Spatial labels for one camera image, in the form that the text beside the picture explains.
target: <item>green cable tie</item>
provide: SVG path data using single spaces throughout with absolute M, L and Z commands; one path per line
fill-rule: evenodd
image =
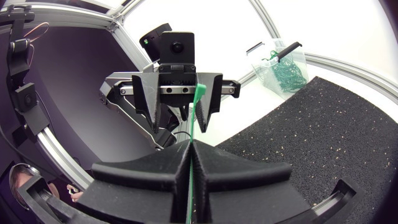
M 191 142 L 193 142 L 193 121 L 195 120 L 195 110 L 197 108 L 197 103 L 199 102 L 200 98 L 206 93 L 206 85 L 197 84 L 195 88 L 195 96 L 193 97 L 193 111 L 191 117 Z
M 197 103 L 199 102 L 200 98 L 206 93 L 206 85 L 197 84 L 197 87 L 195 88 L 195 96 L 193 97 L 193 111 L 192 111 L 192 117 L 191 117 L 191 140 L 190 142 L 193 142 L 193 122 L 195 120 L 195 110 L 197 107 Z M 187 219 L 185 220 L 186 224 L 191 223 L 191 217 L 192 217 L 192 204 L 193 204 L 193 166 L 192 166 L 192 158 L 191 158 L 191 165 L 190 165 L 190 173 L 189 173 L 189 212 L 187 215 Z

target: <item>camera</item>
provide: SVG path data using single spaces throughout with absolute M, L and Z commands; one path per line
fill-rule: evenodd
M 161 63 L 195 64 L 195 36 L 191 32 L 162 33 L 160 44 Z

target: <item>black clamp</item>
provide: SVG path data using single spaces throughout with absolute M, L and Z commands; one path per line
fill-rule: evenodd
M 34 20 L 32 6 L 10 5 L 0 14 L 0 26 L 12 25 L 7 52 L 7 89 L 21 126 L 13 132 L 14 143 L 18 147 L 28 137 L 36 142 L 36 135 L 49 125 L 47 117 L 37 104 L 35 86 L 24 83 L 29 72 L 28 64 L 30 40 L 23 35 L 25 22 Z

